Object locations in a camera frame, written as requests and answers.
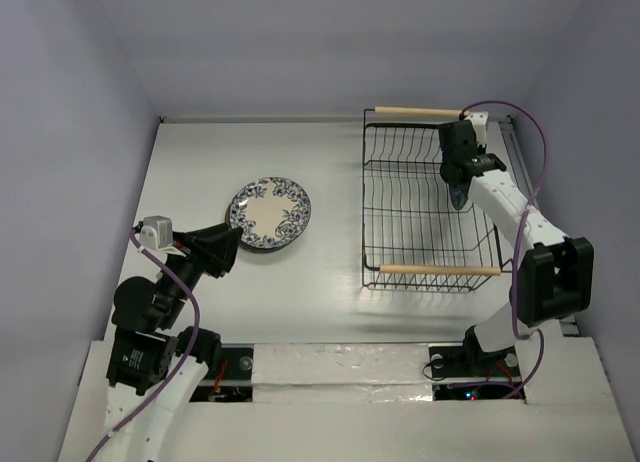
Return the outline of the grey patterned plate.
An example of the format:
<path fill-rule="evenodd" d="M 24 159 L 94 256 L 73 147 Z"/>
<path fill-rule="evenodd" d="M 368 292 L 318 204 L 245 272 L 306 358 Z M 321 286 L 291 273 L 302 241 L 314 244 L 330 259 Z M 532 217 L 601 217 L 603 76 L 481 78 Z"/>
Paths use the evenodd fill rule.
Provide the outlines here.
<path fill-rule="evenodd" d="M 311 200 L 305 189 L 285 177 L 263 177 L 237 192 L 229 205 L 242 207 L 257 229 L 296 241 L 311 219 Z"/>

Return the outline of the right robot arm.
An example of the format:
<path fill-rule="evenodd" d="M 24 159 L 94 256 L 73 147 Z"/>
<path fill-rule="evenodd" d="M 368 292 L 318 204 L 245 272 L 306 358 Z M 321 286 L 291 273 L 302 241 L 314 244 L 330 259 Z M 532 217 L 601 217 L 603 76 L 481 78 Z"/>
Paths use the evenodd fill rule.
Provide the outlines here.
<path fill-rule="evenodd" d="M 568 236 L 533 205 L 506 165 L 479 143 L 477 129 L 465 119 L 437 131 L 440 176 L 453 208 L 479 207 L 513 249 L 507 302 L 466 331 L 460 350 L 462 366 L 482 374 L 542 323 L 589 307 L 595 252 L 586 238 Z"/>

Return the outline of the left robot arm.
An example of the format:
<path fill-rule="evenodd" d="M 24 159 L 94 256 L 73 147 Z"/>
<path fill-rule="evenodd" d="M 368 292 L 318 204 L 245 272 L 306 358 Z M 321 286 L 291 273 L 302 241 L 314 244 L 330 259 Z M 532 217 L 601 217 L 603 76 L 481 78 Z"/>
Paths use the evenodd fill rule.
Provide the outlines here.
<path fill-rule="evenodd" d="M 225 223 L 178 232 L 149 216 L 129 232 L 134 248 L 159 270 L 121 282 L 106 370 L 104 434 L 90 461 L 160 461 L 197 385 L 222 361 L 221 337 L 202 328 L 194 289 L 203 276 L 229 273 L 243 234 Z"/>

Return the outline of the dark teal plate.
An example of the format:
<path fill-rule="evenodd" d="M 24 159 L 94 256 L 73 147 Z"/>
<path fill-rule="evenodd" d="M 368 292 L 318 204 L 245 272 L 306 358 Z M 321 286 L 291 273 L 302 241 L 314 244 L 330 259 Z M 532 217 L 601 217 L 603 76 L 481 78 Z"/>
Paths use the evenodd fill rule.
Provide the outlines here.
<path fill-rule="evenodd" d="M 448 186 L 449 199 L 452 207 L 460 212 L 468 203 L 470 184 L 450 184 Z"/>

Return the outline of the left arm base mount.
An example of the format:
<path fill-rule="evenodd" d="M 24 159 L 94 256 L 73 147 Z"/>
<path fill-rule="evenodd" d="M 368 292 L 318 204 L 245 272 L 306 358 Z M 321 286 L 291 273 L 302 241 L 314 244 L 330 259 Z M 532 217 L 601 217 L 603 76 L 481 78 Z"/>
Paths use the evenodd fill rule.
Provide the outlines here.
<path fill-rule="evenodd" d="M 207 373 L 194 390 L 190 401 L 242 403 L 253 399 L 253 345 L 223 345 L 215 370 Z"/>

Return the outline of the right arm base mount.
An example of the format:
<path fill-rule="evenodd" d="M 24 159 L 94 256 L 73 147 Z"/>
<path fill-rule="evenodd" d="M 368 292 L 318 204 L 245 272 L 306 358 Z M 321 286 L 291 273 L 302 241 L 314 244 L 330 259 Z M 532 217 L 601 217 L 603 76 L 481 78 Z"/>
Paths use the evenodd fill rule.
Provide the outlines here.
<path fill-rule="evenodd" d="M 430 345 L 422 375 L 435 401 L 525 401 L 515 347 L 484 353 L 468 335 L 460 343 Z"/>

